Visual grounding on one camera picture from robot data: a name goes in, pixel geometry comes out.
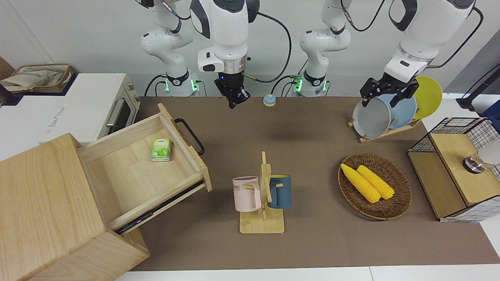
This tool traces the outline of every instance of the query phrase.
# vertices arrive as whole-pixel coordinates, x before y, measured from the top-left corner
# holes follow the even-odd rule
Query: open drawer
[[[202,188],[212,190],[206,165],[163,104],[158,107],[160,113],[77,150],[102,222],[119,235]],[[160,138],[171,139],[171,161],[150,158]]]

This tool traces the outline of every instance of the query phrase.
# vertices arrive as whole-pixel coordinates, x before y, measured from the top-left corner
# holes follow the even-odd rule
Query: yellow corn
[[[356,171],[380,193],[382,198],[389,199],[394,195],[394,189],[366,166],[360,165]]]
[[[375,203],[380,200],[380,193],[357,171],[346,164],[340,164],[340,167],[347,179],[368,202]]]

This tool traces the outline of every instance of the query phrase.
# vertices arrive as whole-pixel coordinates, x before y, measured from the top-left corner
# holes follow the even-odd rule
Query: wooden box
[[[499,177],[490,169],[473,174],[462,165],[477,146],[497,137],[490,127],[479,118],[447,118],[408,152],[440,221],[480,222],[500,214]]]
[[[65,134],[0,162],[3,281],[114,280],[149,256],[138,226],[211,190],[207,167],[159,106],[86,147]],[[172,139],[170,162],[151,161],[157,138]]]

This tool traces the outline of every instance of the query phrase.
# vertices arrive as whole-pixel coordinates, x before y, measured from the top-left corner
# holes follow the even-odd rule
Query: wooden drawer
[[[85,147],[65,134],[0,162],[0,276],[112,281],[149,256],[136,229],[194,192],[207,167],[160,113]],[[152,143],[172,139],[172,160]]]
[[[207,167],[162,104],[160,113],[78,149],[104,225],[127,233],[182,199],[212,189]],[[155,139],[172,158],[152,162]]]

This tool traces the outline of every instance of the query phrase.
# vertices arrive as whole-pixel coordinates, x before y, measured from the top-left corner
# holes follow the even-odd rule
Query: oven window
[[[113,127],[109,128],[107,134],[109,135],[125,128],[127,126],[127,121],[129,120],[131,112],[132,109],[130,108],[129,104],[127,102],[124,102],[123,107],[121,108],[120,113],[118,114],[118,118],[116,119],[116,123],[114,124]]]

